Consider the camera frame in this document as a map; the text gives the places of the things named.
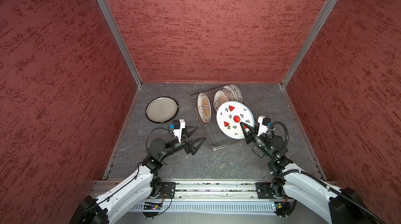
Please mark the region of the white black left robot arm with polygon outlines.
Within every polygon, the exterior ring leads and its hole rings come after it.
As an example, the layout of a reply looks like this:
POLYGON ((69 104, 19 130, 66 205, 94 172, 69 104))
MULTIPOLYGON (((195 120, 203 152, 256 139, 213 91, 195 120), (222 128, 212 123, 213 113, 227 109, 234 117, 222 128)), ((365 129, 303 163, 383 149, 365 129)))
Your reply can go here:
POLYGON ((114 188, 93 198, 85 197, 76 208, 71 224, 115 224, 132 207, 149 197, 157 197, 162 192, 162 180, 159 177, 164 159, 184 150, 195 155, 206 137, 190 140, 198 126, 170 126, 174 139, 166 142, 155 138, 147 148, 147 156, 138 163, 137 170, 114 188))

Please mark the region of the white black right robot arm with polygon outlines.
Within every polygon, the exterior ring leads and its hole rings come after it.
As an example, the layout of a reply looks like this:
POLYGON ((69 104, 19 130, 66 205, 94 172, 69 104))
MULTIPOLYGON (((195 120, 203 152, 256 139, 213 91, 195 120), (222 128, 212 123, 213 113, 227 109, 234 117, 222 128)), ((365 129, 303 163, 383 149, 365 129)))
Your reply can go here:
POLYGON ((245 141, 253 143, 267 157, 268 169, 273 176, 268 189, 257 185, 265 196, 293 199, 293 203, 278 203, 276 214, 283 218, 291 215, 299 202, 322 217, 329 224, 377 224, 377 217, 367 209, 353 189, 333 186, 304 171, 285 155, 289 138, 274 133, 276 123, 258 127, 241 122, 245 141))

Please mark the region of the watermelon pattern white plate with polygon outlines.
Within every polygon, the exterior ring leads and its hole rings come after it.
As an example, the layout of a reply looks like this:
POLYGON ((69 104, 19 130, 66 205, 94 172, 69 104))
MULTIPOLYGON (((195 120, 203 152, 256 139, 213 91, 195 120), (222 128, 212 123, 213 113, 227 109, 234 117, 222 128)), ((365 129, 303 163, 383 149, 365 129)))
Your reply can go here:
POLYGON ((219 128, 225 135, 238 140, 245 138, 240 127, 240 122, 244 122, 252 127, 255 126, 254 116, 250 109, 237 101, 228 101, 222 104, 217 111, 216 120, 219 128))

